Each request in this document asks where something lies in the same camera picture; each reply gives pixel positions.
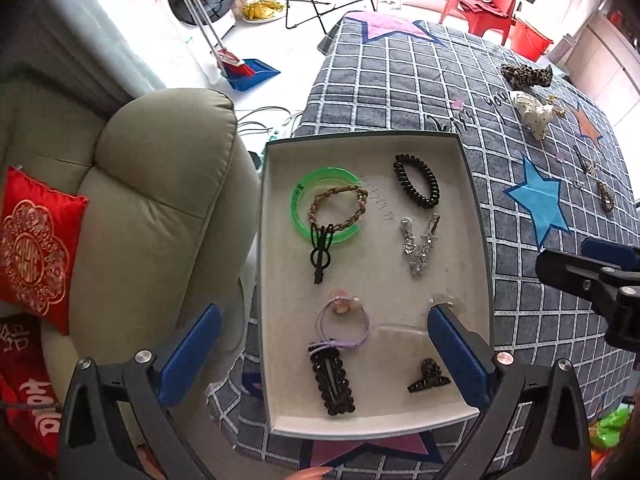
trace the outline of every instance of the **box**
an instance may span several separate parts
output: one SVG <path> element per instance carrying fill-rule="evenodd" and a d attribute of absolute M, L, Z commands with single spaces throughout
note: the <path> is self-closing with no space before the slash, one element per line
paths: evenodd
<path fill-rule="evenodd" d="M 440 187 L 440 203 L 420 208 L 396 179 L 395 155 L 423 160 Z M 330 248 L 331 264 L 324 281 L 314 284 L 312 245 L 290 217 L 290 201 L 298 182 L 323 167 L 338 167 L 359 177 L 369 191 L 359 232 Z M 407 167 L 414 186 L 428 195 L 428 184 Z M 300 196 L 300 218 L 317 189 Z M 342 222 L 355 210 L 355 195 L 345 192 L 322 202 L 320 223 Z M 413 231 L 424 232 L 432 212 L 441 215 L 429 267 L 413 276 L 404 254 L 400 221 L 413 219 Z M 430 299 L 457 298 L 453 307 L 465 327 L 492 344 L 491 266 L 478 200 L 457 135 L 446 132 L 356 132 L 296 137 L 267 144 L 262 178 L 259 235 L 258 317 L 262 387 L 270 431 L 319 440 L 384 438 L 430 430 L 478 414 L 452 382 L 409 394 L 420 379 L 420 363 L 434 358 L 450 377 L 426 335 Z M 315 323 L 329 294 L 343 288 L 358 296 L 370 316 L 372 330 L 356 349 L 340 351 L 356 411 L 329 416 L 306 347 L 319 339 Z M 351 312 L 342 320 L 328 313 L 328 335 L 358 339 L 364 322 Z"/>

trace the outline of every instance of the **green plastic bag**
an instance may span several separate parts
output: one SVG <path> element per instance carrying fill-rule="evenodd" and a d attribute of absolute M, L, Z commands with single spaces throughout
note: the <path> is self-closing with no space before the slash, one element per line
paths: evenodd
<path fill-rule="evenodd" d="M 618 408 L 609 413 L 597 425 L 595 435 L 591 435 L 591 444 L 597 448 L 611 449 L 620 441 L 620 431 L 628 421 L 631 409 Z"/>

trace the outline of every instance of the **broom handle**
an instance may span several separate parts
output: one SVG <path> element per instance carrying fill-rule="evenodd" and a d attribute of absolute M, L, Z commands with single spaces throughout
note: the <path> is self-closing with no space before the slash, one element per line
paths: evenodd
<path fill-rule="evenodd" d="M 207 44 L 209 45 L 209 48 L 211 49 L 211 53 L 216 58 L 216 62 L 218 64 L 218 68 L 220 69 L 220 72 L 222 72 L 222 76 L 226 77 L 226 70 L 225 70 L 224 64 L 222 63 L 222 60 L 218 57 L 218 53 L 216 52 L 216 48 L 211 43 L 211 40 L 209 39 L 209 37 L 207 36 L 207 33 L 204 30 L 204 27 L 202 25 L 202 19 L 201 19 L 200 15 L 198 14 L 198 11 L 193 8 L 193 4 L 191 3 L 191 0 L 183 0 L 183 1 L 184 1 L 184 5 L 187 7 L 187 10 L 189 11 L 189 14 L 193 18 L 193 21 L 196 22 L 196 25 L 198 26 L 198 28 L 200 29 L 200 32 L 204 36 L 205 41 L 207 41 Z"/>
<path fill-rule="evenodd" d="M 225 45 L 222 43 L 222 40 L 220 39 L 219 35 L 217 35 L 216 31 L 214 30 L 213 23 L 211 22 L 211 19 L 209 18 L 209 15 L 207 14 L 207 11 L 205 10 L 204 6 L 202 5 L 202 2 L 200 0 L 192 0 L 192 1 L 195 4 L 196 8 L 203 15 L 204 20 L 207 23 L 207 25 L 209 26 L 209 30 L 213 33 L 213 37 L 216 38 L 216 41 L 218 42 L 218 45 L 220 46 L 220 49 L 226 50 Z"/>

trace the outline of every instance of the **orange star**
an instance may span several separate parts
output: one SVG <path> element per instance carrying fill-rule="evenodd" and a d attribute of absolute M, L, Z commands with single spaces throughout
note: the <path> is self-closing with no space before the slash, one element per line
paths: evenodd
<path fill-rule="evenodd" d="M 580 108 L 578 104 L 578 108 L 571 108 L 570 110 L 574 113 L 575 118 L 578 120 L 578 126 L 580 126 L 580 135 L 583 137 L 589 137 L 593 145 L 601 152 L 600 149 L 600 141 L 602 138 L 602 134 L 596 130 L 596 127 L 593 126 L 593 123 L 587 117 L 587 114 L 584 113 L 584 110 Z"/>

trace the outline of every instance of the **red plastic chair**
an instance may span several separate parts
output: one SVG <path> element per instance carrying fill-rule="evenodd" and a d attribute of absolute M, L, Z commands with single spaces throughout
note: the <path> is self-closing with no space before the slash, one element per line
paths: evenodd
<path fill-rule="evenodd" d="M 507 42 L 509 37 L 509 30 L 511 28 L 511 18 L 513 17 L 513 11 L 516 7 L 516 0 L 492 0 L 494 5 L 507 14 L 506 18 L 499 18 L 494 16 L 490 12 L 471 12 L 464 9 L 458 9 L 469 22 L 469 33 L 474 36 L 484 36 L 485 32 L 490 28 L 496 28 L 502 31 L 502 45 Z M 442 24 L 447 15 L 453 10 L 458 8 L 459 0 L 447 0 L 442 14 L 440 15 L 439 23 Z"/>

